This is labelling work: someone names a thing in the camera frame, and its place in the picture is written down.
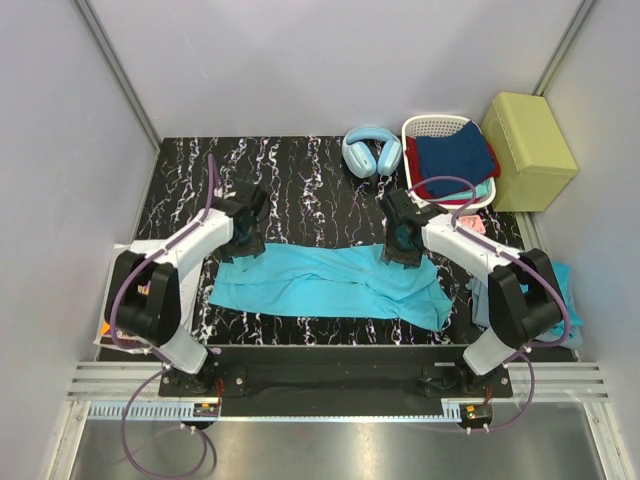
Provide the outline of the turquoise t-shirt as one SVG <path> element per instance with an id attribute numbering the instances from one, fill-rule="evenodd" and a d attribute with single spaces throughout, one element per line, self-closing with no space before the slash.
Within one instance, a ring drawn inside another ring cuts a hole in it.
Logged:
<path id="1" fill-rule="evenodd" d="M 209 303 L 286 317 L 401 319 L 440 331 L 452 301 L 437 268 L 382 259 L 381 244 L 327 249 L 270 243 L 218 268 Z"/>

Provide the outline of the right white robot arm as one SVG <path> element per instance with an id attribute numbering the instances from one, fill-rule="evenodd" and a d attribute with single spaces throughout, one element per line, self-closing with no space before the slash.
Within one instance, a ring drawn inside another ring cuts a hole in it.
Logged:
<path id="1" fill-rule="evenodd" d="M 476 396 L 490 383 L 490 373 L 533 345 L 558 324 L 564 343 L 571 331 L 569 309 L 551 260 L 538 248 L 522 251 L 497 243 L 459 223 L 437 204 L 416 204 L 405 190 L 380 200 L 386 217 L 383 259 L 418 267 L 425 252 L 435 252 L 463 267 L 487 288 L 489 327 L 463 352 L 464 365 L 454 384 Z"/>

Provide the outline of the navy blue folded t-shirt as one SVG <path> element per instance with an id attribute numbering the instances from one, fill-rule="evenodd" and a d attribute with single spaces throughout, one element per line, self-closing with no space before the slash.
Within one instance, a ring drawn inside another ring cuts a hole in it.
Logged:
<path id="1" fill-rule="evenodd" d="M 423 179 L 451 176 L 477 186 L 498 170 L 488 142 L 474 122 L 444 137 L 417 136 L 419 171 Z"/>

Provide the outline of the pink cube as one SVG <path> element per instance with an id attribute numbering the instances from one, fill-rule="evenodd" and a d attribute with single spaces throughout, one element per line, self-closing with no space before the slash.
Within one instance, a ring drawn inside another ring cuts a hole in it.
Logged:
<path id="1" fill-rule="evenodd" d="M 469 228 L 481 235 L 486 233 L 486 227 L 483 219 L 479 215 L 460 216 L 458 218 L 458 222 L 466 228 Z"/>

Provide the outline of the pile of teal t-shirts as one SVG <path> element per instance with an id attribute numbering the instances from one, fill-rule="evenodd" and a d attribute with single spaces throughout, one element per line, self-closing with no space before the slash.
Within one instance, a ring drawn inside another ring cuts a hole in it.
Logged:
<path id="1" fill-rule="evenodd" d="M 573 291 L 570 281 L 571 269 L 568 265 L 556 261 L 552 262 L 552 267 L 570 317 L 571 329 L 567 339 L 561 344 L 561 346 L 569 349 L 578 349 L 583 343 L 580 331 L 583 326 L 583 321 L 575 310 Z M 481 329 L 487 329 L 490 326 L 488 288 L 476 277 L 472 277 L 470 279 L 467 283 L 467 287 L 471 292 L 471 320 Z M 561 320 L 553 328 L 537 336 L 536 341 L 552 343 L 559 340 L 563 333 L 564 321 Z"/>

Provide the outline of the yellow-green storage box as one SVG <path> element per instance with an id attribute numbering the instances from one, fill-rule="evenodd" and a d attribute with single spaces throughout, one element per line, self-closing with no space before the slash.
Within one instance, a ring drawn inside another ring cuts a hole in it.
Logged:
<path id="1" fill-rule="evenodd" d="M 543 97 L 499 93 L 481 130 L 501 167 L 496 212 L 543 212 L 579 172 Z"/>

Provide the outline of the teal folded t-shirt in basket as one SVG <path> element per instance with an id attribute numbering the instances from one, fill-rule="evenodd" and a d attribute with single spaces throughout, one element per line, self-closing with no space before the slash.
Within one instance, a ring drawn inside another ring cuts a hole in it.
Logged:
<path id="1" fill-rule="evenodd" d="M 491 192 L 491 180 L 485 180 L 481 184 L 475 186 L 476 199 L 481 200 Z M 442 198 L 445 203 L 464 204 L 473 197 L 471 190 L 465 190 Z"/>

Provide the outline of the white paper sheets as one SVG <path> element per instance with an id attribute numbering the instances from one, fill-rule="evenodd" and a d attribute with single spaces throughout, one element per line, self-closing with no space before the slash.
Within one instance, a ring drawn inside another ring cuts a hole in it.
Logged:
<path id="1" fill-rule="evenodd" d="M 115 266 L 115 260 L 119 254 L 123 253 L 125 250 L 130 249 L 133 249 L 134 252 L 151 254 L 158 250 L 163 245 L 163 243 L 163 240 L 135 240 L 132 244 L 114 244 L 108 272 L 108 280 L 111 280 L 111 275 Z M 181 307 L 180 327 L 188 333 L 190 333 L 192 329 L 192 316 L 194 313 L 194 305 L 198 292 L 201 269 L 201 264 L 194 266 L 188 274 L 184 274 L 179 286 Z M 101 319 L 97 326 L 93 344 L 98 347 L 120 351 L 120 348 L 113 344 L 111 337 L 99 337 L 98 330 L 103 320 L 105 319 Z"/>

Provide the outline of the light blue headphones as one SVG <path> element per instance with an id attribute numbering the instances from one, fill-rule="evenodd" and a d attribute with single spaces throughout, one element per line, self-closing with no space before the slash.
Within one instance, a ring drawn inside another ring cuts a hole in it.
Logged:
<path id="1" fill-rule="evenodd" d="M 378 157 L 371 152 L 367 141 L 379 141 L 382 150 Z M 360 179 L 374 174 L 391 176 L 403 155 L 400 139 L 381 127 L 360 127 L 350 130 L 342 141 L 342 156 L 348 169 Z"/>

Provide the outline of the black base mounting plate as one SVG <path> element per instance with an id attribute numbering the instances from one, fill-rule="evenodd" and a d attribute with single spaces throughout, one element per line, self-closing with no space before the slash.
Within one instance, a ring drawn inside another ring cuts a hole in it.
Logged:
<path id="1" fill-rule="evenodd" d="M 216 355 L 216 385 L 195 389 L 165 374 L 162 397 L 220 395 L 234 417 L 417 417 L 445 413 L 443 401 L 509 399 L 507 371 L 472 375 L 460 346 L 229 346 Z"/>

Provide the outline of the aluminium rail frame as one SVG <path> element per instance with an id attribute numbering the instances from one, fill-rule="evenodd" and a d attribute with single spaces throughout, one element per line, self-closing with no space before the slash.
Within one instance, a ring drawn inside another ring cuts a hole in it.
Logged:
<path id="1" fill-rule="evenodd" d="M 210 403 L 226 421 L 413 423 L 458 422 L 462 408 L 526 401 L 570 403 L 587 416 L 599 462 L 609 479 L 635 477 L 614 418 L 604 378 L 591 362 L 512 362 L 489 378 L 483 393 L 441 392 L 424 384 L 451 362 L 384 365 L 363 361 L 336 365 L 232 361 L 219 368 L 220 388 L 190 393 L 174 374 L 161 376 L 156 362 L 81 362 L 65 402 L 63 425 L 45 478 L 68 479 L 89 419 L 196 422 L 199 404 Z"/>

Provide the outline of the white plastic laundry basket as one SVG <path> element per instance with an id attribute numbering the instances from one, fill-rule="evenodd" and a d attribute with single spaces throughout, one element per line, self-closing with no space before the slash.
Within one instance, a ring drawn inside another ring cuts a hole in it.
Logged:
<path id="1" fill-rule="evenodd" d="M 407 119 L 401 128 L 401 142 L 403 147 L 403 165 L 406 178 L 406 184 L 411 188 L 414 184 L 411 175 L 411 161 L 407 155 L 408 139 L 416 138 L 417 136 L 430 136 L 430 137 L 448 137 L 456 134 L 465 125 L 470 123 L 478 131 L 481 131 L 480 127 L 471 119 L 449 114 L 425 114 L 416 115 Z M 474 203 L 468 206 L 463 215 L 471 215 L 476 211 L 487 208 L 493 202 L 496 196 L 495 179 L 489 178 L 488 191 L 484 196 L 480 196 Z"/>

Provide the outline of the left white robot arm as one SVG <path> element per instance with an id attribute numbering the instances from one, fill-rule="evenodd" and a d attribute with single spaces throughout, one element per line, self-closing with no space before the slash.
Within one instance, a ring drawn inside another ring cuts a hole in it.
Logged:
<path id="1" fill-rule="evenodd" d="M 120 253 L 104 310 L 113 343 L 120 343 L 120 332 L 139 340 L 181 374 L 181 384 L 190 393 L 208 394 L 216 385 L 216 355 L 181 326 L 180 287 L 187 274 L 216 250 L 227 263 L 264 253 L 259 223 L 268 214 L 267 190 L 240 182 L 228 198 L 209 193 L 196 218 L 156 251 Z"/>

